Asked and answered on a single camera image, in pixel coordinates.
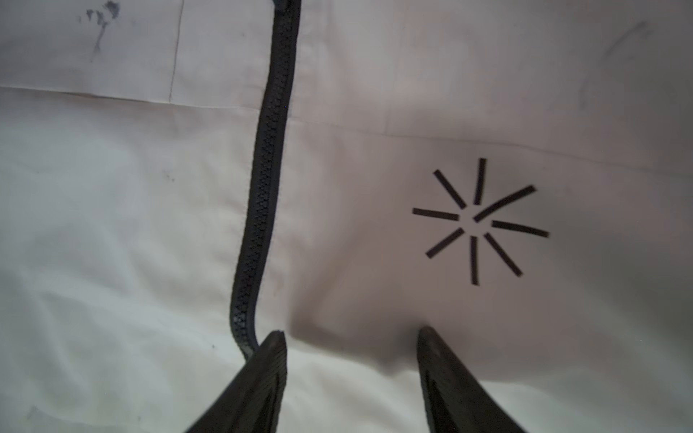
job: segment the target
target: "white sheet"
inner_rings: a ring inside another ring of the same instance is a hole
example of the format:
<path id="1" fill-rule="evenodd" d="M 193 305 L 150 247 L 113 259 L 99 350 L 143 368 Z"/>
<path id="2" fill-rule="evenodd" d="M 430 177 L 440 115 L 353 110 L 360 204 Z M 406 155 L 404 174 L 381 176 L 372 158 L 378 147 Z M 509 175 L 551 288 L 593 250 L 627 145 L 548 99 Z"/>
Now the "white sheet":
<path id="1" fill-rule="evenodd" d="M 101 2 L 0 4 L 2 431 L 182 432 L 243 363 L 272 6 L 119 5 L 95 52 Z M 257 316 L 288 334 L 279 431 L 426 431 L 432 324 L 528 433 L 689 432 L 692 39 L 681 0 L 303 0 Z M 480 157 L 484 205 L 537 192 L 476 224 Z"/>

